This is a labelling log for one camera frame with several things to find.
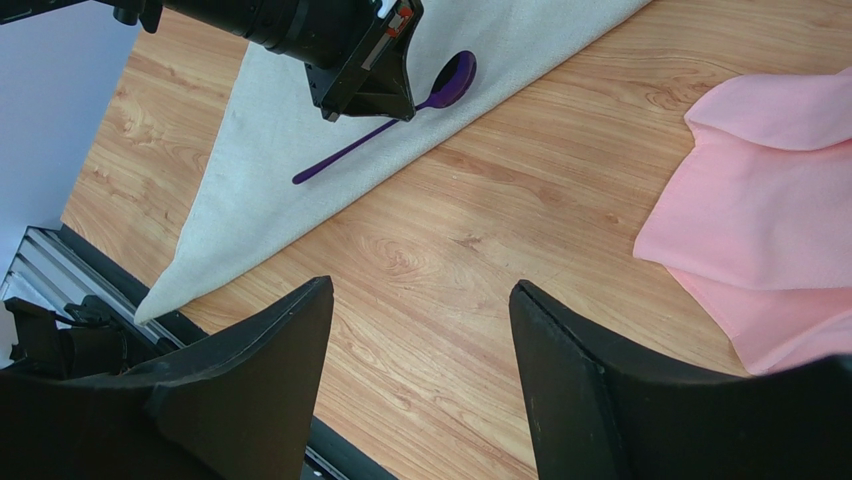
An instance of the spoon handle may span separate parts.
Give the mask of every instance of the spoon handle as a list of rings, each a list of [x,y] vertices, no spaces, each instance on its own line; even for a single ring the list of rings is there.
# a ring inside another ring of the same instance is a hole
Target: spoon handle
[[[348,147],[344,148],[343,150],[341,150],[341,151],[335,153],[334,155],[326,158],[325,160],[317,163],[313,167],[310,167],[307,170],[302,171],[301,173],[299,173],[298,175],[293,177],[293,183],[295,185],[301,185],[301,184],[307,182],[311,178],[315,177],[318,173],[320,173],[323,170],[325,170],[326,168],[330,167],[334,162],[343,158],[346,154],[348,154],[352,150],[355,150],[356,148],[360,147],[361,145],[367,143],[368,140],[370,140],[373,137],[377,136],[378,134],[384,132],[388,128],[396,125],[397,123],[399,123],[399,120],[391,120],[390,122],[388,122],[388,123],[382,125],[381,127],[373,130],[371,133],[367,134],[366,136],[364,136],[363,138],[361,138],[357,142],[353,143],[352,145],[349,145]]]

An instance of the pink cloth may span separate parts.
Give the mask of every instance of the pink cloth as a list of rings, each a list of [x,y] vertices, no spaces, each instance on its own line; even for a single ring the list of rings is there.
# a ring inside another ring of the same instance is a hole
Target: pink cloth
[[[852,353],[852,68],[748,75],[686,114],[695,149],[636,239],[765,374]]]

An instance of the spoon bowl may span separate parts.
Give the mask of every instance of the spoon bowl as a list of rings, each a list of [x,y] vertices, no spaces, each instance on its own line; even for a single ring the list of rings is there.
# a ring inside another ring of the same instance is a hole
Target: spoon bowl
[[[444,109],[452,107],[470,90],[474,80],[476,80],[476,55],[467,50],[459,52],[441,69],[441,72],[435,79],[435,83],[432,85],[432,92],[429,94],[429,98],[415,108],[417,111],[420,111],[426,108]],[[397,123],[399,123],[398,120],[392,120],[382,125],[352,145],[302,171],[293,177],[293,183],[301,185],[307,182],[346,156],[349,152],[367,143],[368,140],[375,138]]]

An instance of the black plastic part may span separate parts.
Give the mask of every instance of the black plastic part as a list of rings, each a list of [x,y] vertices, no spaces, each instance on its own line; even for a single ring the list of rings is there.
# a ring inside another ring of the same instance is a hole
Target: black plastic part
[[[125,329],[118,314],[97,297],[66,307],[75,313],[74,321],[18,298],[4,303],[18,333],[11,356],[16,363],[9,371],[53,380],[115,375],[176,349],[158,347],[136,329]],[[75,327],[58,329],[57,321]]]
[[[63,225],[56,236],[71,249],[80,261],[89,266],[107,283],[115,287],[133,306],[138,307],[148,295],[148,287],[109,257],[86,241],[77,232]],[[157,322],[185,345],[190,345],[207,337],[204,330],[186,318],[180,312],[171,312],[157,318]]]
[[[396,480],[381,465],[314,417],[311,422],[310,450],[346,479]]]
[[[4,478],[298,478],[332,309],[317,278],[124,375],[0,372]]]
[[[698,368],[572,312],[510,301],[539,478],[852,478],[852,357],[765,377]]]
[[[64,380],[68,361],[52,312],[19,298],[3,302],[15,317],[18,343],[12,347],[10,370],[29,375]]]
[[[420,0],[400,2],[397,11],[408,9],[411,17],[395,38],[387,37],[395,12],[383,20],[376,16],[378,8],[376,2],[367,11],[362,21],[370,22],[370,27],[360,41],[349,45],[337,66],[330,69],[305,67],[314,105],[322,109],[326,120],[334,121],[337,116],[346,115],[387,116],[409,121],[416,114],[407,58],[411,38],[423,16],[423,5]],[[371,62],[374,50],[383,41],[388,42],[385,49]]]
[[[139,306],[148,293],[148,288],[142,282],[68,226],[63,226],[56,233],[62,243],[70,248],[81,261],[113,285],[131,304]],[[207,334],[195,323],[178,312],[164,315],[157,321],[186,345],[207,337]],[[314,479],[395,480],[396,478],[316,417],[311,422],[308,447],[320,457],[319,465],[310,465],[316,466],[316,469],[320,471],[319,477],[313,473],[313,469],[304,470],[306,474],[313,475]],[[323,465],[331,467],[325,470]],[[335,472],[342,472],[346,476],[341,478]]]
[[[0,24],[83,1],[5,1]],[[148,33],[159,28],[165,7],[304,62],[314,105],[326,120],[416,115],[406,59],[423,15],[420,0],[400,0],[384,19],[376,0],[96,1],[112,5],[125,25],[141,21]]]
[[[112,328],[69,328],[59,331],[69,360],[68,378],[117,375],[126,365],[124,335]]]
[[[0,25],[70,7],[87,0],[3,0],[0,2]]]

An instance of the wooden table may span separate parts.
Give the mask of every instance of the wooden table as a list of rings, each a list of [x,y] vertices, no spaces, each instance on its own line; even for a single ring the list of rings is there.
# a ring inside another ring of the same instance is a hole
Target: wooden table
[[[68,205],[65,222],[148,285],[171,260],[245,48],[171,14],[143,34]],[[705,92],[850,65],[852,0],[655,0],[184,312],[215,332],[331,275],[316,414],[401,478],[534,478],[512,286],[530,279],[651,348],[744,374],[665,270],[632,258],[633,240],[693,146],[682,117]]]

